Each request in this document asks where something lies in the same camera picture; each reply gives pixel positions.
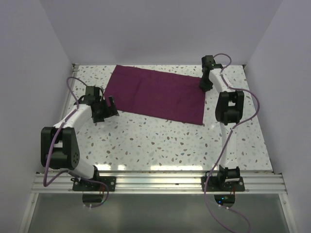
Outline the purple cloth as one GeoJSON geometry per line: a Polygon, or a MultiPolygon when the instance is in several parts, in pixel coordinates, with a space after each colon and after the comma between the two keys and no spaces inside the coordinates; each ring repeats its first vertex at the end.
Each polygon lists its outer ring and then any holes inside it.
{"type": "Polygon", "coordinates": [[[205,93],[200,78],[117,65],[105,88],[118,110],[203,124],[205,93]]]}

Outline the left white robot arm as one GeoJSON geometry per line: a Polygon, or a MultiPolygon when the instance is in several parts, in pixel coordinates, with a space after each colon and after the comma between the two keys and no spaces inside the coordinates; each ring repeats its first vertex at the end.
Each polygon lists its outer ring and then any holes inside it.
{"type": "Polygon", "coordinates": [[[81,158],[76,133],[90,119],[94,123],[117,116],[114,98],[105,99],[84,96],[60,122],[41,130],[41,164],[45,168],[43,185],[47,187],[60,174],[69,173],[84,180],[89,190],[101,185],[98,169],[81,158]]]}

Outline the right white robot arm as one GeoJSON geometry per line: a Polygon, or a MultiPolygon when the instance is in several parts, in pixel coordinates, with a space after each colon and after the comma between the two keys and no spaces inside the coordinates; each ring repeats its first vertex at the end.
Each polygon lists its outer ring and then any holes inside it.
{"type": "Polygon", "coordinates": [[[215,117],[222,134],[221,157],[217,160],[217,175],[207,178],[207,191],[229,191],[241,181],[237,152],[236,134],[233,127],[238,124],[243,114],[244,93],[234,90],[226,78],[222,78],[221,69],[204,68],[200,88],[210,91],[215,88],[219,93],[215,117]]]}

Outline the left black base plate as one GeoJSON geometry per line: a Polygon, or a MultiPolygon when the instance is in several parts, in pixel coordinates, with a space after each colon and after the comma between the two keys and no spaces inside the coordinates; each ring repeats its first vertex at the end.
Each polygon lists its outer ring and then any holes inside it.
{"type": "Polygon", "coordinates": [[[116,177],[115,176],[99,176],[95,179],[86,178],[71,178],[73,182],[73,191],[80,192],[95,192],[95,191],[115,191],[116,177]]]}

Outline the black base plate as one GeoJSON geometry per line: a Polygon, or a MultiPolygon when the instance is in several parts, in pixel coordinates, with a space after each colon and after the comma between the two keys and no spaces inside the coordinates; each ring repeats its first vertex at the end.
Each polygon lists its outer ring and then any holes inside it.
{"type": "Polygon", "coordinates": [[[80,192],[95,192],[95,191],[115,191],[116,177],[115,176],[99,176],[95,179],[86,178],[71,178],[73,182],[73,191],[80,192]]]}
{"type": "Polygon", "coordinates": [[[243,178],[240,177],[237,182],[226,182],[219,183],[216,177],[210,177],[208,180],[207,187],[206,186],[207,177],[201,177],[201,187],[202,191],[206,190],[207,192],[243,192],[245,191],[245,186],[243,182],[243,178]]]}

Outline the aluminium front rail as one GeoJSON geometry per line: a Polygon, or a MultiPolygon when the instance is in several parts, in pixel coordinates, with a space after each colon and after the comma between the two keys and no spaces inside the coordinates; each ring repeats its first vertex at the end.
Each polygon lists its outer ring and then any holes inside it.
{"type": "MultiPolygon", "coordinates": [[[[202,171],[101,172],[100,176],[116,177],[114,194],[202,194],[202,171]]],[[[271,172],[243,171],[245,191],[242,194],[286,194],[282,175],[271,172]]],[[[73,193],[69,174],[62,174],[48,187],[43,186],[43,175],[36,174],[32,193],[73,193]]]]}

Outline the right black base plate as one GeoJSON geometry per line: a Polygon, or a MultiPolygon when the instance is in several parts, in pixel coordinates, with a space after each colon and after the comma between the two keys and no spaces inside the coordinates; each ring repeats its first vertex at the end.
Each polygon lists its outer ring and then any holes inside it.
{"type": "Polygon", "coordinates": [[[219,183],[216,177],[210,177],[208,180],[207,187],[206,186],[207,177],[201,177],[201,187],[202,191],[206,190],[207,192],[243,192],[245,191],[245,186],[243,182],[243,178],[240,177],[237,182],[226,182],[219,183]]]}

